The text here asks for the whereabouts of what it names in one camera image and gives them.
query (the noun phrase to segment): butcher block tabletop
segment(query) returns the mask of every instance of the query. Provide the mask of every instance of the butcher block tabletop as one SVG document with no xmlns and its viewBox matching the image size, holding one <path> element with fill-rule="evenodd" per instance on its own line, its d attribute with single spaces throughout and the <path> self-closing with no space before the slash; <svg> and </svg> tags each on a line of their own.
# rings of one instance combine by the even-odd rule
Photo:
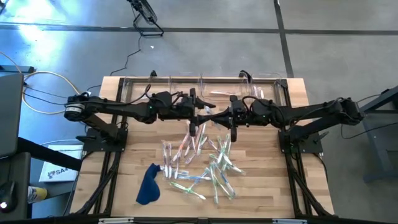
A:
<svg viewBox="0 0 398 224">
<path fill-rule="evenodd" d="M 100 97 L 115 100 L 120 78 L 129 77 L 104 77 Z M 205 102 L 215 104 L 216 108 L 212 111 L 219 113 L 230 105 L 229 95 L 237 95 L 238 98 L 242 98 L 251 94 L 251 88 L 244 81 L 241 83 L 227 82 L 236 78 L 218 78 L 219 80 L 225 79 L 224 83 L 180 83 L 177 77 L 168 79 L 168 82 L 163 83 L 154 82 L 153 79 L 148 78 L 141 82 L 132 81 L 132 91 L 124 90 L 122 99 L 130 98 L 133 100 L 139 97 L 149 83 L 151 84 L 149 93 L 160 91 L 189 93 L 189 89 L 196 88 L 197 96 Z M 304 80 L 301 78 L 288 78 L 286 80 L 292 106 L 308 105 Z M 268 83 L 255 85 L 259 91 L 262 90 L 265 99 L 277 100 L 274 86 Z M 98 114 L 98 116 L 107 123 L 111 122 L 112 115 L 110 114 Z M 164 177 L 164 173 L 158 172 L 155 181 L 160 189 L 160 198 L 148 205 L 140 205 L 136 202 L 136 198 L 147 168 L 152 163 L 164 164 L 162 141 L 172 144 L 172 156 L 174 156 L 180 142 L 187 133 L 187 122 L 182 120 L 157 120 L 153 124 L 144 124 L 134 118 L 128 118 L 127 122 L 129 134 L 125 151 L 120 160 L 111 211 L 112 217 L 294 217 L 287 167 L 285 157 L 280 153 L 277 128 L 271 125 L 238 128 L 238 139 L 232 143 L 229 158 L 234 165 L 245 171 L 246 175 L 230 170 L 226 171 L 228 181 L 236 192 L 236 198 L 229 200 L 221 189 L 218 189 L 219 204 L 215 205 L 211 181 L 204 180 L 193 188 L 195 192 L 206 197 L 206 200 L 202 200 L 172 187 L 169 180 Z M 217 136 L 225 139 L 228 133 L 229 130 L 226 128 L 218 129 L 212 122 L 206 123 L 205 134 L 214 142 L 217 142 Z M 187 170 L 190 175 L 201 175 L 205 167 L 208 167 L 212 161 L 209 155 L 214 153 L 214 149 L 206 143 L 201 154 L 195 156 L 190 164 L 185 164 L 186 157 L 182 155 L 180 170 Z M 98 186 L 103 158 L 104 152 L 94 152 L 83 161 L 73 196 L 71 212 L 81 208 Z M 308 188 L 323 207 L 328 212 L 333 213 L 326 175 L 321 162 L 312 154 L 302 154 L 302 159 Z M 190 180 L 173 181 L 185 187 L 192 184 Z M 297 184 L 296 187 L 298 188 L 300 208 L 304 211 L 302 193 Z M 108 187 L 104 191 L 101 211 L 106 205 L 107 196 Z"/>
</svg>

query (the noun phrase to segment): concrete floor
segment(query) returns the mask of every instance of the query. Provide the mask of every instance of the concrete floor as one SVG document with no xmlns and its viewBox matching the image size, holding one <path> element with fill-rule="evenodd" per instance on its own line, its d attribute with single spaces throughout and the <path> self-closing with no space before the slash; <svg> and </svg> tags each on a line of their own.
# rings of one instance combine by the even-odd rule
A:
<svg viewBox="0 0 398 224">
<path fill-rule="evenodd" d="M 278 29 L 272 0 L 149 0 L 162 27 Z M 394 0 L 279 0 L 286 29 L 397 30 Z M 131 27 L 126 1 L 9 0 L 0 25 L 16 22 L 73 26 Z M 0 50 L 19 65 L 61 73 L 80 90 L 98 85 L 123 67 L 137 50 L 136 32 L 43 31 L 41 26 L 0 30 Z M 294 77 L 304 78 L 310 103 L 338 96 L 354 100 L 397 85 L 397 35 L 287 35 Z M 287 77 L 280 36 L 249 33 L 168 32 L 163 38 L 141 39 L 142 52 L 132 56 L 117 75 L 236 76 L 239 70 L 259 75 L 276 72 Z M 0 58 L 1 64 L 9 62 Z M 36 89 L 59 95 L 73 90 L 59 78 L 37 75 Z M 48 97 L 53 101 L 59 98 Z M 59 106 L 30 100 L 43 110 Z M 20 136 L 37 143 L 73 139 L 83 126 L 58 115 L 38 114 L 22 106 Z M 351 136 L 361 125 L 345 127 Z M 373 171 L 373 154 L 366 135 L 344 140 L 337 127 L 322 140 L 335 213 L 340 217 L 398 222 L 398 181 L 365 184 Z M 34 217 L 61 215 L 66 196 L 34 205 Z"/>
</svg>

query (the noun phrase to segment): blue cloth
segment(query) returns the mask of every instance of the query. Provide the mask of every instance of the blue cloth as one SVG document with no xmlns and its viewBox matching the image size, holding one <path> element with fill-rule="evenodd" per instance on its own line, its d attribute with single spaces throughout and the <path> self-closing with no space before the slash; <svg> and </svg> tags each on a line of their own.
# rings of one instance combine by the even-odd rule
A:
<svg viewBox="0 0 398 224">
<path fill-rule="evenodd" d="M 156 173 L 160 171 L 160 166 L 151 164 L 145 173 L 142 180 L 141 188 L 139 189 L 136 202 L 141 205 L 147 205 L 149 202 L 154 202 L 160 197 L 159 186 L 155 182 Z"/>
</svg>

